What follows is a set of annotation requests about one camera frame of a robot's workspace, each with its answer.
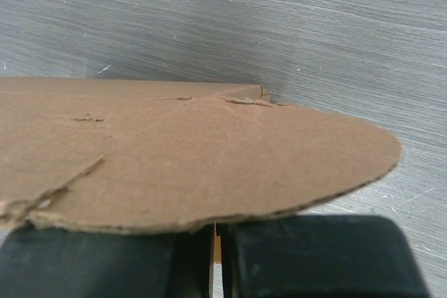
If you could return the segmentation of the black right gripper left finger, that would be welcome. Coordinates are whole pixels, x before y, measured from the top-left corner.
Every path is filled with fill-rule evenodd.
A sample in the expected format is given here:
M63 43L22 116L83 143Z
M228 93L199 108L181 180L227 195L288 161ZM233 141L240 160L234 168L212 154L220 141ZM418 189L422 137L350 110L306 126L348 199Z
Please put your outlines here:
M1 247L2 297L209 297L214 227L120 235L27 224Z

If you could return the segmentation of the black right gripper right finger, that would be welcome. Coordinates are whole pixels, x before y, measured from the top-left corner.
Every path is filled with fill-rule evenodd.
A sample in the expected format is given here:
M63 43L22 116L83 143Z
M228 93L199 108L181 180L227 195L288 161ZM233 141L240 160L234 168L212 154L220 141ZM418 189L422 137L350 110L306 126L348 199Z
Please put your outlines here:
M299 215L222 225L225 297L428 297L390 219Z

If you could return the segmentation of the brown cardboard box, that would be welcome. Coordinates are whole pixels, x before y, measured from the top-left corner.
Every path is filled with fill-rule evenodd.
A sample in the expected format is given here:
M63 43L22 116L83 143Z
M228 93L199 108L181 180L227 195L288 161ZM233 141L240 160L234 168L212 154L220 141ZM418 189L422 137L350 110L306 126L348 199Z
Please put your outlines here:
M259 85L5 77L1 226L120 235L295 216L402 155L357 117Z

